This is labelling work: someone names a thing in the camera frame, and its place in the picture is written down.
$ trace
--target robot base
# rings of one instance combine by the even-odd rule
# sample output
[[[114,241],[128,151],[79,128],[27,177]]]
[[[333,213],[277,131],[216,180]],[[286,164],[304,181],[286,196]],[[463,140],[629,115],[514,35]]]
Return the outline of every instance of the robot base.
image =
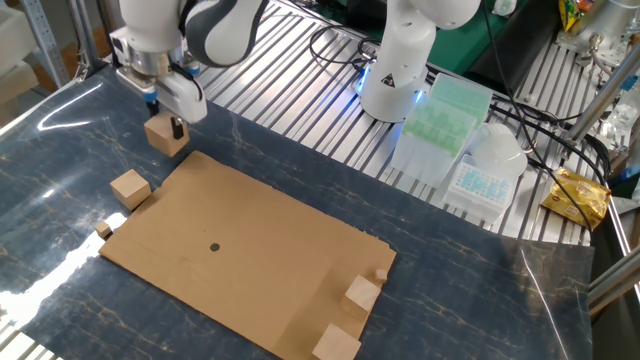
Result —
[[[414,81],[396,87],[390,74],[376,71],[376,64],[365,69],[362,80],[357,85],[362,109],[374,119],[400,123],[407,119],[416,103],[422,98],[424,79],[428,70]]]

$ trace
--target green panel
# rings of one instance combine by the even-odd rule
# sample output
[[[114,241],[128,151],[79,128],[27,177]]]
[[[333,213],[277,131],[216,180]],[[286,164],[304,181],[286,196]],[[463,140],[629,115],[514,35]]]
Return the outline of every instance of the green panel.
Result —
[[[498,36],[507,19],[491,14],[489,21],[493,36]],[[462,75],[489,46],[489,34],[480,9],[464,26],[455,30],[440,30],[436,36],[429,62],[443,69]]]

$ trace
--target white plastic container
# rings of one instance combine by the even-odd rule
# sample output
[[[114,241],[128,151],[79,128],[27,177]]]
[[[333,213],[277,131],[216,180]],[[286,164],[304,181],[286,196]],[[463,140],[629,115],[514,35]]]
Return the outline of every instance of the white plastic container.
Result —
[[[513,201],[516,178],[505,176],[469,155],[458,164],[444,203],[479,217],[486,223],[495,223]]]
[[[27,16],[18,10],[0,7],[0,76],[36,48]]]

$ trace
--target cardboard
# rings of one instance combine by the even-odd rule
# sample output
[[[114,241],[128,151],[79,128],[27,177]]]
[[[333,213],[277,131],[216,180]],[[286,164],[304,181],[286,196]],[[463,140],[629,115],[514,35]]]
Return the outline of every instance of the cardboard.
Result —
[[[100,253],[284,359],[309,359],[329,323],[359,338],[366,318],[340,302],[358,275],[373,281],[395,258],[388,244],[199,152]]]

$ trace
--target wooden block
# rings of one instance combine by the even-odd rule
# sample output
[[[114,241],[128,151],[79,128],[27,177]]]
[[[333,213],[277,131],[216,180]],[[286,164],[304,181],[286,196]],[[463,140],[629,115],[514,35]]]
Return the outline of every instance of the wooden block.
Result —
[[[96,225],[96,232],[101,238],[106,239],[107,236],[111,234],[111,228],[109,227],[109,224],[107,224],[106,222],[100,221],[100,223]]]
[[[187,122],[182,123],[184,136],[176,140],[173,138],[173,129],[171,128],[171,117],[174,114],[163,111],[152,117],[144,124],[144,132],[147,134],[149,144],[154,148],[162,151],[168,157],[174,157],[189,142],[189,130]]]
[[[385,269],[377,269],[376,270],[376,282],[378,284],[385,284],[387,282],[387,273],[388,271]]]
[[[319,360],[353,360],[360,350],[360,345],[358,339],[329,324],[312,354]]]
[[[342,298],[340,305],[355,318],[363,320],[369,316],[378,295],[380,295],[380,288],[358,275]]]
[[[151,195],[151,187],[135,170],[129,170],[124,175],[111,182],[111,189],[116,199],[133,210]]]

